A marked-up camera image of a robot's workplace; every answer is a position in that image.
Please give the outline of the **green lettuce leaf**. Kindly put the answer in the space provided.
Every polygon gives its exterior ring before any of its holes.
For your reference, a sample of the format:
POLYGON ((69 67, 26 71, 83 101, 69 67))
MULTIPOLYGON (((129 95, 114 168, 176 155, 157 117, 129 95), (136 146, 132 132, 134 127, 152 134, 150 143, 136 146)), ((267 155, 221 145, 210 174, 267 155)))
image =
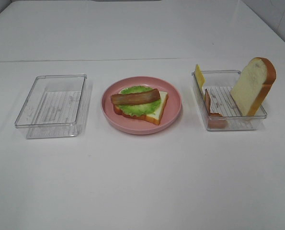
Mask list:
MULTIPOLYGON (((141 93, 141 92, 148 92, 151 90, 153 90, 151 87, 132 86, 121 90, 119 93, 120 94, 141 93)), ((141 115, 154 114, 155 111, 160 107, 160 105, 161 105, 161 98, 151 103, 144 103, 137 105, 118 105, 116 107, 121 109, 123 113, 126 115, 141 116, 141 115)))

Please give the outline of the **bread slice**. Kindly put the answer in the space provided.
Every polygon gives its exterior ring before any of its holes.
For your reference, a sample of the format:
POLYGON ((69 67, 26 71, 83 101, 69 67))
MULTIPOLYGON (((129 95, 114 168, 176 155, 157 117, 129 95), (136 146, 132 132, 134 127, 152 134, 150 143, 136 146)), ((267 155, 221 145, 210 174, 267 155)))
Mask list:
POLYGON ((276 80, 276 70, 270 60, 253 58, 242 70, 230 91, 242 116, 254 116, 276 80))
POLYGON ((123 113, 123 111, 121 109, 119 109, 118 107, 116 107, 117 105, 114 105, 114 112, 118 115, 122 115, 124 117, 127 118, 131 118, 131 119, 138 119, 138 120, 144 120, 150 123, 153 123, 155 125, 159 125, 162 115, 163 115, 163 111, 164 108, 166 106, 166 102, 168 100, 168 93, 164 92, 164 91, 160 91, 160 98, 161 98, 161 105, 160 107, 155 111, 154 114, 148 114, 148 115, 141 115, 141 116, 130 116, 130 115, 126 115, 123 113))

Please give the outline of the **brown bacon strip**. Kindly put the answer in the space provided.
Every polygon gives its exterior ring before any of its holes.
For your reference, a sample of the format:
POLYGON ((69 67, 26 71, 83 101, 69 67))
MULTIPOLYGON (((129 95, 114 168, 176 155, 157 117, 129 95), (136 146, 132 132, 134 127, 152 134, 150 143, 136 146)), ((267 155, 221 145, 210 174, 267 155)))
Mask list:
POLYGON ((147 92, 128 93, 128 94, 113 94, 111 102, 114 105, 138 105, 147 104, 160 99, 158 89, 153 89, 147 92))

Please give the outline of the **yellow cheese slice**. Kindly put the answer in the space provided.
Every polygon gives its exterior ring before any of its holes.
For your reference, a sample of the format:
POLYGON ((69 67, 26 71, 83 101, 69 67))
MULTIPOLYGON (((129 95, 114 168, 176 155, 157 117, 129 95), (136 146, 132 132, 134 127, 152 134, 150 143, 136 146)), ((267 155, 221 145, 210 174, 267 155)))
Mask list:
POLYGON ((202 71, 200 70, 200 67, 198 64, 195 66, 195 78, 199 87, 199 90, 202 95, 205 94, 205 90, 203 88, 203 84, 205 83, 205 77, 203 76, 202 71))

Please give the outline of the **pink round plate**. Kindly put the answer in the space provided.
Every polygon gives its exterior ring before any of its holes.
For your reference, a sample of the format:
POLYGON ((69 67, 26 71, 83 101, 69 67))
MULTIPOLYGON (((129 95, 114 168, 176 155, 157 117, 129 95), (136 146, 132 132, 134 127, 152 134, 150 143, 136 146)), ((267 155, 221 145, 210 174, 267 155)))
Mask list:
POLYGON ((182 100, 178 90, 169 82, 148 76, 135 76, 115 82, 102 95, 102 111, 109 124, 116 129, 135 135, 146 135, 160 132, 168 128, 178 118, 182 110, 182 100), (163 116, 159 125, 150 122, 126 118, 114 112, 110 96, 119 93, 122 89, 131 86, 145 85, 157 88, 168 93, 168 100, 163 110, 163 116))

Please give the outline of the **clear right plastic tray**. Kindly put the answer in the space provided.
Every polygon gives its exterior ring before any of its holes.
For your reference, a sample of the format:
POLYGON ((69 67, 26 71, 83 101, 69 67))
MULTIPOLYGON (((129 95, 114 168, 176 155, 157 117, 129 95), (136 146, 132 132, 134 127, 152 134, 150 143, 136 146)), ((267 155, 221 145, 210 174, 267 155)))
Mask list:
POLYGON ((207 89, 211 98, 210 110, 212 113, 220 113, 227 121, 227 126, 223 129, 209 129, 207 127, 208 115, 205 106, 205 95, 202 95, 196 78, 192 72, 194 80, 194 94, 201 112, 203 123, 208 131, 237 131, 256 130, 260 123, 267 118, 267 112, 260 106, 255 116, 242 116, 236 103, 230 95, 230 91, 237 82, 239 70, 206 70, 203 71, 205 83, 204 90, 207 89))

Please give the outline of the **clear plastic tray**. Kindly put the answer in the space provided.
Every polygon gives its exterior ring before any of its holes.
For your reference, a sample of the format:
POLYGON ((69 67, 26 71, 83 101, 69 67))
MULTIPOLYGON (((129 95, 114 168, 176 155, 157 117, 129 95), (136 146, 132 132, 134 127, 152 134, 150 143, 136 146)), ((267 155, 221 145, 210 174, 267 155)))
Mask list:
POLYGON ((87 76, 38 76, 15 120, 26 139, 75 137, 83 129, 90 101, 87 76))
POLYGON ((227 126, 223 129, 209 129, 207 127, 208 115, 205 106, 205 95, 202 95, 196 78, 192 72, 194 80, 194 94, 201 112, 203 123, 208 131, 237 131, 256 130, 260 123, 267 118, 267 112, 260 106, 255 116, 242 116, 236 103, 230 95, 230 91, 237 82, 239 70, 206 70, 203 71, 205 83, 204 90, 207 89, 211 98, 210 110, 212 113, 220 113, 227 121, 227 126))

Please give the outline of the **clear left plastic tray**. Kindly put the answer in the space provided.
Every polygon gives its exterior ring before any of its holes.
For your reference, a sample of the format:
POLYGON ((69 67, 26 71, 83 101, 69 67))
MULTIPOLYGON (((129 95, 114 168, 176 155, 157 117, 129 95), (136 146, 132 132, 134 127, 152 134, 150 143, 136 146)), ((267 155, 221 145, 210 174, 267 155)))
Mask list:
POLYGON ((15 120, 26 139, 75 137, 83 129, 90 101, 87 76, 38 76, 15 120))

